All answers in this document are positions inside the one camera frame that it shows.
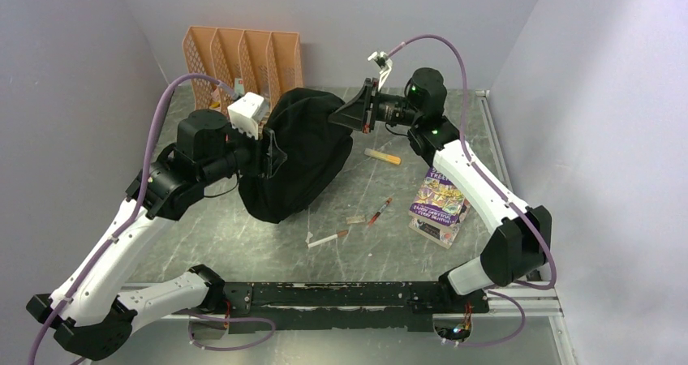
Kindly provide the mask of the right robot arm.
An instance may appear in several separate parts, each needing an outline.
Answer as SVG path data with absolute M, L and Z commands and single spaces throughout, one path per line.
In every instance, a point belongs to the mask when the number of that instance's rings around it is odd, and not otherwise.
M 445 115 L 447 89 L 433 68 L 417 69 L 403 96 L 381 93 L 376 79 L 366 79 L 357 95 L 328 117 L 335 125 L 370 132 L 377 122 L 403 125 L 419 157 L 445 176 L 468 199 L 491 237 L 481 254 L 441 275 L 437 291 L 446 311 L 458 311 L 469 294 L 521 282 L 535 269 L 553 264 L 552 216 L 532 207 L 490 173 L 469 147 L 463 129 Z

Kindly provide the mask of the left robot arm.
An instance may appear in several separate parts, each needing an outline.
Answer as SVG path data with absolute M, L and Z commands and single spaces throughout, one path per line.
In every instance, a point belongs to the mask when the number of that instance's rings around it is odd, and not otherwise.
M 136 176 L 84 262 L 52 293 L 37 294 L 27 304 L 65 351 L 102 360 L 164 316 L 226 307 L 224 281 L 202 264 L 144 290 L 125 292 L 123 285 L 157 238 L 205 197 L 208 186 L 236 174 L 277 172 L 286 154 L 266 127 L 268 118 L 266 111 L 249 117 L 201 109 L 178 124 L 176 140 Z

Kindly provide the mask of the black student backpack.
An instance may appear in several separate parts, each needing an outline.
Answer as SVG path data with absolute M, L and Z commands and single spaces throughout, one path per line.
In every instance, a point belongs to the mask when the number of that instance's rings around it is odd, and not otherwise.
M 350 128 L 328 122 L 342 105 L 331 92 L 310 88 L 280 97 L 266 127 L 274 131 L 286 162 L 272 178 L 239 181 L 239 195 L 252 217 L 277 224 L 308 208 L 336 178 L 353 146 Z

